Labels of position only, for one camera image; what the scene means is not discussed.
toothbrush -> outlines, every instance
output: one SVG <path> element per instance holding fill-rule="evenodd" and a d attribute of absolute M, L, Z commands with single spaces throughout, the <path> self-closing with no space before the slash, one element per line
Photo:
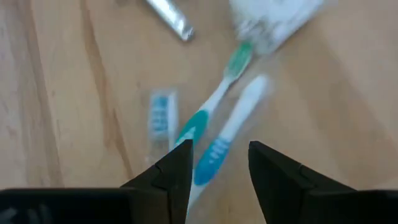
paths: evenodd
<path fill-rule="evenodd" d="M 228 121 L 218 137 L 205 151 L 193 171 L 188 209 L 196 202 L 200 194 L 214 178 L 223 164 L 229 152 L 229 147 L 240 127 L 255 109 L 265 93 L 269 93 L 268 89 L 268 78 L 265 75 L 259 75 L 243 90 Z"/>
<path fill-rule="evenodd" d="M 182 129 L 174 147 L 177 147 L 187 139 L 193 140 L 195 145 L 203 136 L 210 122 L 214 110 L 220 103 L 229 86 L 234 83 L 249 65 L 252 59 L 253 47 L 249 42 L 243 42 L 232 54 L 227 67 L 224 69 L 224 77 L 216 91 L 199 108 Z"/>

wooden surface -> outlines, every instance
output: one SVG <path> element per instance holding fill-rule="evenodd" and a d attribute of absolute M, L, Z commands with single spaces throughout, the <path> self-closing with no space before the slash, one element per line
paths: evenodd
<path fill-rule="evenodd" d="M 150 166 L 147 106 L 178 88 L 180 123 L 237 46 L 228 0 L 178 0 L 183 44 L 143 1 L 0 0 L 0 187 L 117 187 Z M 190 223 L 264 223 L 248 172 L 260 140 L 357 189 L 398 187 L 398 30 L 393 0 L 340 1 L 223 100 L 207 147 L 250 78 L 274 94 L 236 138 Z"/>

